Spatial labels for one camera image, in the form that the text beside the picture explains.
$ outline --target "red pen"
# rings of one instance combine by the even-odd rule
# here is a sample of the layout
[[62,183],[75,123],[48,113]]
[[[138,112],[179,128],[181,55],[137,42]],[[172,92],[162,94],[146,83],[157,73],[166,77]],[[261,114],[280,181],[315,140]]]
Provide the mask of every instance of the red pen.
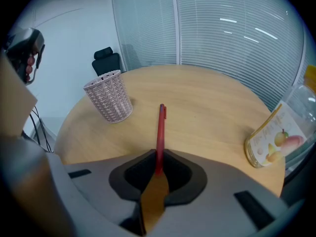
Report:
[[157,147],[156,147],[156,175],[161,175],[163,172],[163,150],[164,150],[164,120],[167,118],[167,107],[164,104],[160,105]]

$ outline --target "woven basket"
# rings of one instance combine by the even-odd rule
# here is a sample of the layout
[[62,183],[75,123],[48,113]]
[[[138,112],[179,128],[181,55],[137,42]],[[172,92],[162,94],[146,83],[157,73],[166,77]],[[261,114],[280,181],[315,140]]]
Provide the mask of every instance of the woven basket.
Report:
[[133,106],[120,76],[120,70],[97,77],[87,83],[83,89],[109,123],[121,122],[133,111]]

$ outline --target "round table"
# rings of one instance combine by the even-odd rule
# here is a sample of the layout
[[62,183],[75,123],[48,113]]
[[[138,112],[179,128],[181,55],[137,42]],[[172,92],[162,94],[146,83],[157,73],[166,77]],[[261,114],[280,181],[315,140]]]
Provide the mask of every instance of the round table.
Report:
[[156,147],[159,105],[167,107],[165,148],[230,164],[280,195],[284,159],[264,168],[247,161],[243,143],[270,115],[264,103],[229,76],[186,65],[140,68],[121,75],[133,105],[109,124],[84,96],[69,112],[54,151],[64,164],[147,152]]

